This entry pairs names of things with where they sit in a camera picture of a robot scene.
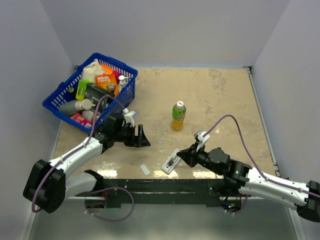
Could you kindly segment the white remote control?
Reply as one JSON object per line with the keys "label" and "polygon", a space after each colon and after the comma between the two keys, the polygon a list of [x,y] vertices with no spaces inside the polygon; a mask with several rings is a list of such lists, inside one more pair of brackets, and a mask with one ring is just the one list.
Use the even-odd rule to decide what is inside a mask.
{"label": "white remote control", "polygon": [[167,175],[169,175],[176,167],[176,165],[180,162],[181,158],[177,155],[179,151],[180,149],[176,148],[173,153],[167,157],[167,160],[161,166],[162,171]]}

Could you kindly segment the white battery compartment cover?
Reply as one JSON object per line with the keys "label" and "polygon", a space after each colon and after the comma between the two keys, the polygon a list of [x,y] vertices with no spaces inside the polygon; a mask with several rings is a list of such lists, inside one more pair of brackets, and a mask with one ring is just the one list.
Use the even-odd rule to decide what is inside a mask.
{"label": "white battery compartment cover", "polygon": [[148,175],[150,174],[150,171],[149,171],[149,169],[147,168],[147,166],[146,166],[145,164],[142,164],[142,165],[140,166],[140,168],[141,168],[141,170],[143,171],[143,173],[144,173],[146,176],[148,176]]}

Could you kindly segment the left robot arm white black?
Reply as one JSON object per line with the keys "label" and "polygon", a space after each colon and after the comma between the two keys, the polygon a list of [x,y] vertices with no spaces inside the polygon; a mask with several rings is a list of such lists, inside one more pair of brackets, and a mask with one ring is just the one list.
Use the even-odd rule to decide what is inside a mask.
{"label": "left robot arm white black", "polygon": [[151,144],[143,125],[135,126],[137,111],[111,113],[105,122],[78,146],[49,161],[38,160],[32,167],[23,190],[23,197],[47,213],[56,211],[69,197],[88,192],[99,196],[104,190],[103,177],[87,170],[79,176],[73,173],[91,159],[112,148],[116,142],[127,147],[143,148]]}

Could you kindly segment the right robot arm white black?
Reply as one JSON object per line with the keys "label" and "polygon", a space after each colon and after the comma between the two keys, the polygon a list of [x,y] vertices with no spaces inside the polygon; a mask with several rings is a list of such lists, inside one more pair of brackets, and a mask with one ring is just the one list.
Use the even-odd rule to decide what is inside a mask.
{"label": "right robot arm white black", "polygon": [[191,168],[197,164],[223,176],[223,192],[230,197],[236,194],[260,197],[277,201],[308,221],[320,221],[320,184],[310,180],[307,183],[290,181],[264,172],[256,167],[232,159],[221,148],[206,152],[204,147],[190,148],[177,152]]}

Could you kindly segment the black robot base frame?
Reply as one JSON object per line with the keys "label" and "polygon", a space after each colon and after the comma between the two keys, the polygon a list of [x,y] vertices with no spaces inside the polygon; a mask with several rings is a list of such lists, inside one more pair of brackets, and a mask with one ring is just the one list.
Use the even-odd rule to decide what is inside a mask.
{"label": "black robot base frame", "polygon": [[205,205],[236,212],[246,202],[245,195],[225,192],[223,179],[108,179],[93,170],[85,173],[97,180],[94,191],[111,188],[104,193],[79,194],[79,197],[87,198],[85,203],[90,208],[95,205],[120,208],[123,204],[131,204],[130,196],[117,187],[130,192],[137,205]]}

